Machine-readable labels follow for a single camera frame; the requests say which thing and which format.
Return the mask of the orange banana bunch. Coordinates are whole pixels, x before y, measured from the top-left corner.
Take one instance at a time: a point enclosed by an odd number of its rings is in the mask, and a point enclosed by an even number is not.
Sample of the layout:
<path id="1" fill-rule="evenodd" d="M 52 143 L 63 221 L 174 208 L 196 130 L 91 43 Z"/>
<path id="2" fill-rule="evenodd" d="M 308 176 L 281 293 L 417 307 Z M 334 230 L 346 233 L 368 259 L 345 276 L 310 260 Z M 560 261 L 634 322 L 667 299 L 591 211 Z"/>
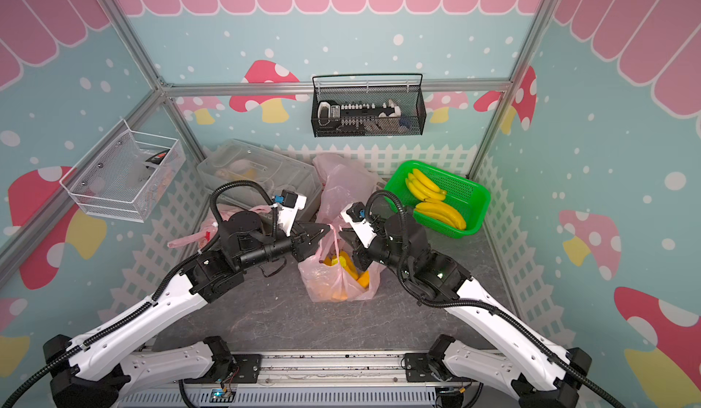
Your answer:
<path id="1" fill-rule="evenodd" d="M 351 300 L 369 290 L 371 273 L 359 271 L 347 252 L 341 251 L 339 256 L 327 257 L 322 264 L 330 269 L 332 275 L 332 285 L 328 287 L 331 301 Z"/>

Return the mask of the pink plastic bag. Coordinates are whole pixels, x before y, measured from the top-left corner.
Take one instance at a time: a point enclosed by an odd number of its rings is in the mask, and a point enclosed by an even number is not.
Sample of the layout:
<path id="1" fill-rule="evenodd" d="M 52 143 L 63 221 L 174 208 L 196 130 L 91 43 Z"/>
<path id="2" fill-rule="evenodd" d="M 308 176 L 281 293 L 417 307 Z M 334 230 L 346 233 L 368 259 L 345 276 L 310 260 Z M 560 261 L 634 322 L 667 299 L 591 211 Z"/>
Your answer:
<path id="1" fill-rule="evenodd" d="M 233 207 L 233 205 L 222 205 L 218 204 L 217 207 L 224 220 L 228 220 L 234 214 L 243 212 L 244 209 L 241 207 Z M 209 211 L 206 218 L 200 225 L 199 231 L 195 234 L 189 236 L 184 236 L 183 238 L 177 238 L 170 241 L 167 244 L 168 249 L 180 249 L 180 247 L 186 247 L 190 244 L 195 243 L 199 249 L 203 249 L 207 243 L 209 243 L 212 238 L 217 233 L 218 222 L 215 220 L 212 211 Z"/>
<path id="2" fill-rule="evenodd" d="M 360 269 L 352 261 L 351 247 L 340 237 L 348 224 L 338 216 L 330 223 L 332 230 L 321 240 L 311 257 L 298 264 L 302 282 L 312 302 L 371 300 L 381 285 L 385 267 L 372 263 Z"/>
<path id="3" fill-rule="evenodd" d="M 370 195 L 384 185 L 378 174 L 361 162 L 337 154 L 320 154 L 312 161 L 324 188 L 317 221 L 334 221 L 347 205 L 366 202 Z"/>

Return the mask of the pink plastic bag front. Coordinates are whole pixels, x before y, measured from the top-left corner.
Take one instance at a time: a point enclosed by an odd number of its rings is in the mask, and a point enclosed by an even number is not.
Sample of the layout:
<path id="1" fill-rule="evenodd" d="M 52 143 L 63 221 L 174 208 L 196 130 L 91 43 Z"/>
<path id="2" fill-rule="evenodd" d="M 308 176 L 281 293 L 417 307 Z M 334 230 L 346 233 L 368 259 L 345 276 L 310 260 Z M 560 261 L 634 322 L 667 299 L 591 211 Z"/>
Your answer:
<path id="1" fill-rule="evenodd" d="M 241 207 L 233 207 L 233 205 L 222 205 L 218 204 L 217 207 L 224 220 L 228 220 L 234 214 L 243 212 L 244 209 Z M 199 249 L 203 249 L 207 243 L 209 243 L 212 238 L 217 233 L 218 222 L 215 220 L 212 211 L 209 211 L 206 218 L 200 225 L 199 231 L 195 234 L 189 236 L 184 236 L 183 238 L 177 238 L 170 241 L 167 244 L 168 249 L 180 249 L 180 247 L 186 247 L 190 244 L 195 243 Z"/>

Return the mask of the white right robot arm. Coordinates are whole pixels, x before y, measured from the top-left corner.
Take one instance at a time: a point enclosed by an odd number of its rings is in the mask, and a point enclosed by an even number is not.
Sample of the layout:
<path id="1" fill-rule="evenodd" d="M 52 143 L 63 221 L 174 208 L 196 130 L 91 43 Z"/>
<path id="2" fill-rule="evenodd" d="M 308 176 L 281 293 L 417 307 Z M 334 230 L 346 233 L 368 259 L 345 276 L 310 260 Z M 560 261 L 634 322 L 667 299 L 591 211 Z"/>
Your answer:
<path id="1" fill-rule="evenodd" d="M 468 269 L 430 246 L 399 198 L 385 190 L 341 211 L 342 238 L 355 264 L 388 267 L 420 305 L 443 309 L 472 327 L 495 351 L 440 336 L 427 358 L 439 380 L 466 379 L 501 391 L 521 407 L 574 407 L 587 388 L 610 406 L 614 396 L 588 377 L 591 356 L 538 334 L 488 293 Z"/>

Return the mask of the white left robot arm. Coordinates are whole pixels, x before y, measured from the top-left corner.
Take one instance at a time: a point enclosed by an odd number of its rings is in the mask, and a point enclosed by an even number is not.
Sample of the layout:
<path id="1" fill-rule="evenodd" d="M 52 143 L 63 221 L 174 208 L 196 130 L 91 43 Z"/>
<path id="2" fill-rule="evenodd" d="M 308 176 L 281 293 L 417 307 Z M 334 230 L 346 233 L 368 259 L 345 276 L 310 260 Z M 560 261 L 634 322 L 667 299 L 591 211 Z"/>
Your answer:
<path id="1" fill-rule="evenodd" d="M 263 230 L 256 212 L 243 210 L 223 218 L 218 207 L 224 192 L 250 187 L 262 196 L 273 224 Z M 208 337 L 191 347 L 165 353 L 138 353 L 138 348 L 181 318 L 206 307 L 239 286 L 252 267 L 287 257 L 303 262 L 319 250 L 332 230 L 327 224 L 297 220 L 303 196 L 283 191 L 271 197 L 249 180 L 221 185 L 209 198 L 217 232 L 202 249 L 179 262 L 154 293 L 108 323 L 69 339 L 58 335 L 44 345 L 46 364 L 5 401 L 13 407 L 45 376 L 58 407 L 113 407 L 144 389 L 168 382 L 223 382 L 237 362 L 226 343 Z"/>

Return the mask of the yellow banana bunch in basket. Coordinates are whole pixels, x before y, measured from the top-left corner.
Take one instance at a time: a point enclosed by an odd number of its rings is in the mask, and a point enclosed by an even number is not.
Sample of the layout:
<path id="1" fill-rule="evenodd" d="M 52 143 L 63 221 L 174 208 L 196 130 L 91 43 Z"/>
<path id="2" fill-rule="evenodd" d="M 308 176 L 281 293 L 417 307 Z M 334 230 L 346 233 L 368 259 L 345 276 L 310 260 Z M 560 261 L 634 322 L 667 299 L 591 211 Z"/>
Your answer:
<path id="1" fill-rule="evenodd" d="M 407 174 L 405 186 L 419 201 L 415 208 L 421 214 L 457 230 L 467 229 L 465 218 L 454 207 L 445 203 L 447 192 L 419 169 L 413 169 Z"/>

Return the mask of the pink plastic bag back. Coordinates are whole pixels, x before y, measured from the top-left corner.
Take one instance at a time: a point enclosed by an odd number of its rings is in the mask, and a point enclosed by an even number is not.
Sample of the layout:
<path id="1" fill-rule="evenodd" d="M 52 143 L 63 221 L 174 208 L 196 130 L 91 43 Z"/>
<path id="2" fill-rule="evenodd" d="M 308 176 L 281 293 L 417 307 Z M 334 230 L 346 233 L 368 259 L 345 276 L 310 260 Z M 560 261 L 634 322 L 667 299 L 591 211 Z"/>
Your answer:
<path id="1" fill-rule="evenodd" d="M 317 221 L 334 221 L 347 205 L 366 202 L 370 195 L 384 185 L 378 174 L 361 162 L 337 154 L 320 154 L 312 161 L 324 188 Z"/>

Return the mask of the green plastic basket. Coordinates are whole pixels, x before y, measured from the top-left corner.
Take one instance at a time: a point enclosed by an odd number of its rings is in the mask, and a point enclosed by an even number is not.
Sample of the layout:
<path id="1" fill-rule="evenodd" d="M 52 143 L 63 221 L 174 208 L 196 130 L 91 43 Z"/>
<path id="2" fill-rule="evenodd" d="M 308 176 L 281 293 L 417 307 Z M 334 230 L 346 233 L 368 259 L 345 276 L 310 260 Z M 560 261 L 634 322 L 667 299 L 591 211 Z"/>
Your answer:
<path id="1" fill-rule="evenodd" d="M 491 202 L 482 185 L 419 161 L 402 163 L 385 189 L 416 222 L 455 239 L 481 229 Z"/>

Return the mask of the clear lidded storage box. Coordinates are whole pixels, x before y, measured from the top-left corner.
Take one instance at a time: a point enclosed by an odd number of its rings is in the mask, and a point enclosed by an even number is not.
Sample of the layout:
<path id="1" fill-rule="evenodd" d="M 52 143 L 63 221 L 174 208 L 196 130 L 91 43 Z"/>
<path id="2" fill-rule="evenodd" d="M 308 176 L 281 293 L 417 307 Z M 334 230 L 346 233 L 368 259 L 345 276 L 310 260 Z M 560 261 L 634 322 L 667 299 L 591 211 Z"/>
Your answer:
<path id="1" fill-rule="evenodd" d="M 311 220 L 321 204 L 323 186 L 312 165 L 242 141 L 222 143 L 197 171 L 208 192 L 228 182 L 251 180 L 271 197 L 284 190 L 306 196 L 306 207 L 298 214 L 302 221 Z"/>

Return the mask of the metal base rail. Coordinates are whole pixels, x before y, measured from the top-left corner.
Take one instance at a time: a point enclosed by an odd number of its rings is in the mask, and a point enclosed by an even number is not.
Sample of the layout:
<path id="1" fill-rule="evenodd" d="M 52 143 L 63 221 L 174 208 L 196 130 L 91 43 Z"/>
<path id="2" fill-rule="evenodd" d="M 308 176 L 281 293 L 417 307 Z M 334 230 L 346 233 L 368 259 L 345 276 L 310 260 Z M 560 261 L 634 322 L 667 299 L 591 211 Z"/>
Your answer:
<path id="1" fill-rule="evenodd" d="M 495 351 L 457 352 L 456 377 L 439 379 L 423 353 L 277 351 L 241 367 L 233 384 L 164 384 L 121 407 L 443 407 L 479 390 L 511 393 L 516 364 Z"/>

